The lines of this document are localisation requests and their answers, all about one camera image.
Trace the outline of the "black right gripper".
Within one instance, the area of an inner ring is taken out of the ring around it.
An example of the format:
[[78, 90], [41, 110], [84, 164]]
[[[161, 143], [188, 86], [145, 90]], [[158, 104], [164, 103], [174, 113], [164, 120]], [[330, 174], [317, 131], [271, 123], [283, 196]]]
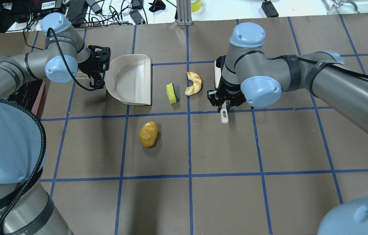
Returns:
[[227, 80], [220, 80], [218, 89], [208, 90], [207, 99], [212, 106], [217, 107], [217, 113], [221, 111], [225, 101], [228, 101], [228, 112], [248, 109], [241, 85], [233, 84]]

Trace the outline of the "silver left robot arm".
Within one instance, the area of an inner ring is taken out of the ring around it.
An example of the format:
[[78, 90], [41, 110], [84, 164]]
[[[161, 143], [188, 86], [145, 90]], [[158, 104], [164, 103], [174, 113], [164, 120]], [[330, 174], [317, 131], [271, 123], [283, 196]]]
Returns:
[[76, 81], [90, 77], [88, 91], [102, 89], [110, 48], [86, 45], [71, 22], [58, 12], [45, 16], [43, 50], [0, 57], [0, 235], [72, 235], [51, 196], [40, 184], [46, 132], [37, 116], [8, 100], [26, 82]]

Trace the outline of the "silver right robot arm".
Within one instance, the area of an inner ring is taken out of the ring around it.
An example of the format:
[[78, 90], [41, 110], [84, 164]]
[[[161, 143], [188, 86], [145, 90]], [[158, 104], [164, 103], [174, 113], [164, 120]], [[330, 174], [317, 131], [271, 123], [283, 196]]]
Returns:
[[267, 107], [283, 92], [306, 89], [368, 134], [368, 75], [346, 68], [335, 51], [268, 60], [262, 51], [265, 37], [256, 23], [234, 28], [227, 54], [216, 60], [216, 88], [207, 92], [218, 112], [245, 102], [254, 108]]

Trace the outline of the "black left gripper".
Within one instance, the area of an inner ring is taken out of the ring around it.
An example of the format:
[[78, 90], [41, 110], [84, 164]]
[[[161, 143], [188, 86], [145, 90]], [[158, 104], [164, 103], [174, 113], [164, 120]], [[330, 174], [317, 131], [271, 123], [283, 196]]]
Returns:
[[101, 46], [87, 46], [84, 49], [88, 57], [79, 63], [78, 68], [89, 77], [91, 90], [103, 89], [106, 76], [104, 71], [110, 67], [111, 49]]

